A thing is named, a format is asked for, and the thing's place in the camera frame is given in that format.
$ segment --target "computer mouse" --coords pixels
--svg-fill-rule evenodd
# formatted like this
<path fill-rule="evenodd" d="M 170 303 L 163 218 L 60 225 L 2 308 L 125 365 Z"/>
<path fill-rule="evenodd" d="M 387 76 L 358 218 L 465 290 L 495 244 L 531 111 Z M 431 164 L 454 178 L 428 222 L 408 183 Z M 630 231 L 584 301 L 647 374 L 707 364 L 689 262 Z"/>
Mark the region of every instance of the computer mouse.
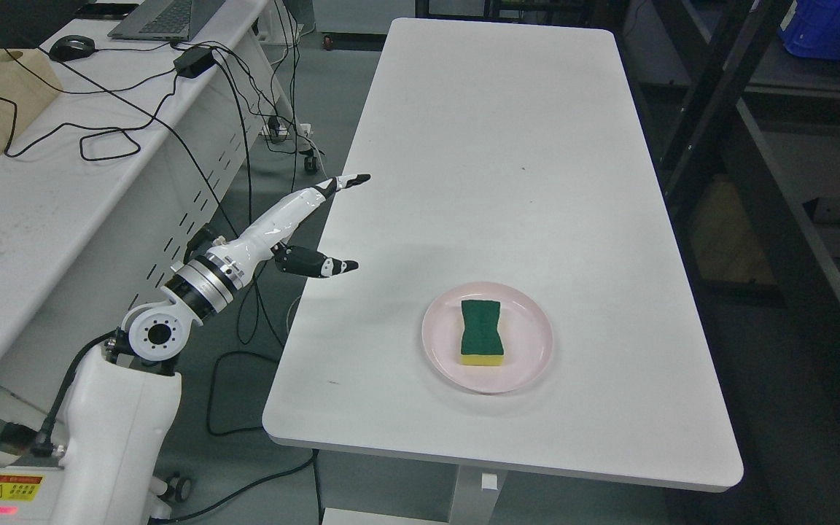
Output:
<path fill-rule="evenodd" d="M 67 34 L 61 36 L 50 47 L 50 60 L 54 62 L 67 62 L 79 58 L 86 58 L 96 53 L 96 43 L 93 39 L 80 34 Z"/>

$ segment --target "yellow sponge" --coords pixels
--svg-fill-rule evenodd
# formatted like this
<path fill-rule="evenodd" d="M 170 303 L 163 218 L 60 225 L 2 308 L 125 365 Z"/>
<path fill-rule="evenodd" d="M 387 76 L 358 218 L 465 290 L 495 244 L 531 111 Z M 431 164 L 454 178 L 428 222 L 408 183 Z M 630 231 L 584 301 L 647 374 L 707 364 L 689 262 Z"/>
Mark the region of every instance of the yellow sponge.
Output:
<path fill-rule="evenodd" d="M 462 302 L 464 332 L 460 349 L 463 365 L 497 366 L 504 362 L 504 346 L 497 333 L 501 303 L 466 299 Z"/>

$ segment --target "laptop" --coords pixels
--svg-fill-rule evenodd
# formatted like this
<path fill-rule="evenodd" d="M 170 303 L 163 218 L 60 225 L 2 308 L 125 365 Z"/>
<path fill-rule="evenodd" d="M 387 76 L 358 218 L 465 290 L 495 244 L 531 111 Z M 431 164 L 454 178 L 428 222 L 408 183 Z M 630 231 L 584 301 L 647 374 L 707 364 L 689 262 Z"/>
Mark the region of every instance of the laptop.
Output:
<path fill-rule="evenodd" d="M 190 40 L 225 1 L 144 0 L 108 36 L 121 40 Z"/>

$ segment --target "pink plate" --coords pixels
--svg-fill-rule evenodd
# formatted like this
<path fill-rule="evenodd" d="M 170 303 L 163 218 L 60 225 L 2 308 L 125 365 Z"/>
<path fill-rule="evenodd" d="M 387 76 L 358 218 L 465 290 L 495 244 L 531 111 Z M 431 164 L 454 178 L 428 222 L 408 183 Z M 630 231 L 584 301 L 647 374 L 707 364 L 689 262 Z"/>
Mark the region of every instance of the pink plate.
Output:
<path fill-rule="evenodd" d="M 504 346 L 500 366 L 469 366 L 459 362 L 464 325 L 462 301 L 499 301 L 497 332 Z M 553 329 L 543 310 L 518 290 L 493 282 L 473 282 L 436 298 L 423 318 L 423 346 L 427 358 L 446 378 L 470 391 L 510 392 L 526 385 L 546 369 L 553 354 Z"/>

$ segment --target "robotic arm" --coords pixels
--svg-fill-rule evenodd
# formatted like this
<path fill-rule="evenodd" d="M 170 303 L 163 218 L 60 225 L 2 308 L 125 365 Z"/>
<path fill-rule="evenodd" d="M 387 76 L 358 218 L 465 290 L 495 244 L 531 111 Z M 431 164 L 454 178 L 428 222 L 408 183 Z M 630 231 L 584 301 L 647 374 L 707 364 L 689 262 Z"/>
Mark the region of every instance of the robotic arm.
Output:
<path fill-rule="evenodd" d="M 289 273 L 327 278 L 349 272 L 359 263 L 337 260 L 312 249 L 287 246 L 297 226 L 333 193 L 366 182 L 369 175 L 337 176 L 299 192 L 284 196 L 236 240 L 219 237 L 203 255 L 176 270 L 160 287 L 166 301 L 131 309 L 122 321 L 131 349 L 142 359 L 160 362 L 183 349 L 194 324 L 219 313 L 247 286 L 254 269 L 273 258 Z"/>
<path fill-rule="evenodd" d="M 286 242 L 333 193 L 368 179 L 337 176 L 284 197 L 236 240 L 220 237 L 206 253 L 178 268 L 160 288 L 167 300 L 131 309 L 106 348 L 87 350 L 67 399 L 70 439 L 60 460 L 63 484 L 51 525 L 137 525 L 146 516 L 170 516 L 170 506 L 158 498 L 166 485 L 153 478 L 153 471 L 180 403 L 180 374 L 173 366 L 160 373 L 116 366 L 104 350 L 128 353 L 120 347 L 130 346 L 142 359 L 172 365 L 190 328 L 203 325 L 204 319 L 233 302 L 263 260 L 273 258 L 286 272 L 317 278 L 356 269 L 353 260 L 333 259 Z M 50 428 L 52 421 L 46 432 L 42 426 L 37 438 L 49 452 Z"/>

